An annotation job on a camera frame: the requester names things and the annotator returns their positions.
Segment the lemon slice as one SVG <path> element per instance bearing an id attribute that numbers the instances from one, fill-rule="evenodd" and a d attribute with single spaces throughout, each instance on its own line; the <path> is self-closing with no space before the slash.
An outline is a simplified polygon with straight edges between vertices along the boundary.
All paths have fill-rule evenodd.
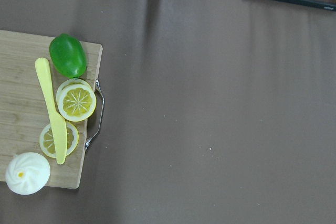
<path id="1" fill-rule="evenodd" d="M 77 128 L 66 121 L 67 127 L 67 151 L 66 156 L 70 155 L 77 147 L 79 142 L 79 133 Z M 53 139 L 53 133 L 50 124 L 46 125 L 39 136 L 39 146 L 42 152 L 51 158 L 56 158 L 56 151 Z"/>
<path id="2" fill-rule="evenodd" d="M 82 79 L 63 82 L 56 92 L 59 113 L 71 122 L 84 121 L 96 109 L 96 96 L 91 86 Z"/>

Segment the yellow plastic knife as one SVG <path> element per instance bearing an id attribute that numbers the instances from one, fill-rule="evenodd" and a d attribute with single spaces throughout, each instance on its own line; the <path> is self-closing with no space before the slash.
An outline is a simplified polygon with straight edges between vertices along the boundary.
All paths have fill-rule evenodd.
<path id="1" fill-rule="evenodd" d="M 56 110 L 48 59 L 38 58 L 35 61 L 35 70 L 48 111 L 52 135 L 54 138 L 56 162 L 57 164 L 62 165 L 66 160 L 67 127 L 65 119 Z"/>

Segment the lower lemon slice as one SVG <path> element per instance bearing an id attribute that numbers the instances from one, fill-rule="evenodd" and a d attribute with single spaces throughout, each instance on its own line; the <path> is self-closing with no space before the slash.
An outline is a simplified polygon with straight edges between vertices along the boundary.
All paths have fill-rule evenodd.
<path id="1" fill-rule="evenodd" d="M 66 121 L 67 127 L 67 151 L 66 156 L 70 155 L 77 147 L 79 142 L 79 133 L 77 128 Z M 56 158 L 56 151 L 53 139 L 53 133 L 50 124 L 46 125 L 39 136 L 39 146 L 42 152 L 51 158 Z"/>

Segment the wooden cutting board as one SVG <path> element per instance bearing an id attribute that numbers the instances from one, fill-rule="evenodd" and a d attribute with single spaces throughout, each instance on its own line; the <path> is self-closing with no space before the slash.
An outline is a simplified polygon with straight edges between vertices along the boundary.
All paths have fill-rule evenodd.
<path id="1" fill-rule="evenodd" d="M 55 158 L 43 154 L 39 146 L 42 129 L 49 124 L 43 93 L 36 75 L 35 61 L 40 57 L 50 63 L 54 95 L 67 80 L 53 66 L 49 44 L 53 37 L 1 30 L 1 182 L 10 161 L 21 153 L 34 152 L 46 157 L 51 174 L 46 186 L 77 189 L 80 185 L 87 139 L 87 120 L 72 122 L 79 131 L 79 143 L 58 165 Z M 82 79 L 89 83 L 97 96 L 97 108 L 93 113 L 93 125 L 102 119 L 101 93 L 98 75 L 102 46 L 81 42 L 87 56 L 87 70 Z"/>

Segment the upper lemon slice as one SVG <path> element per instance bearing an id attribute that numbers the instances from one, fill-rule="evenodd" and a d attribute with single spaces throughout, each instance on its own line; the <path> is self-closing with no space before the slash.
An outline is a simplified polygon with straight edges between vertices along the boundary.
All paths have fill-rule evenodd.
<path id="1" fill-rule="evenodd" d="M 91 86 L 82 79 L 63 82 L 56 92 L 59 113 L 71 122 L 84 121 L 96 109 L 96 96 Z"/>

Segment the white steamed bun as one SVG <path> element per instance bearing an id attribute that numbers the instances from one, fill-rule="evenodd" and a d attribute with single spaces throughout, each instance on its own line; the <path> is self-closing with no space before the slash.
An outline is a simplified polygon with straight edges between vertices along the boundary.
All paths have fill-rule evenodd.
<path id="1" fill-rule="evenodd" d="M 46 158 L 34 152 L 15 156 L 9 163 L 5 181 L 11 191 L 31 195 L 41 190 L 50 178 L 50 165 Z"/>

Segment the green lime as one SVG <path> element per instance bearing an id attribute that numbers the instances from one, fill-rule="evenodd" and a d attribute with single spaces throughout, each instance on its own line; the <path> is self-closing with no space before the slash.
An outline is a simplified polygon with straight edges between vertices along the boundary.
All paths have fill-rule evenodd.
<path id="1" fill-rule="evenodd" d="M 56 70 L 69 79 L 79 78 L 86 71 L 84 49 L 79 40 L 68 34 L 61 34 L 51 41 L 49 54 Z"/>

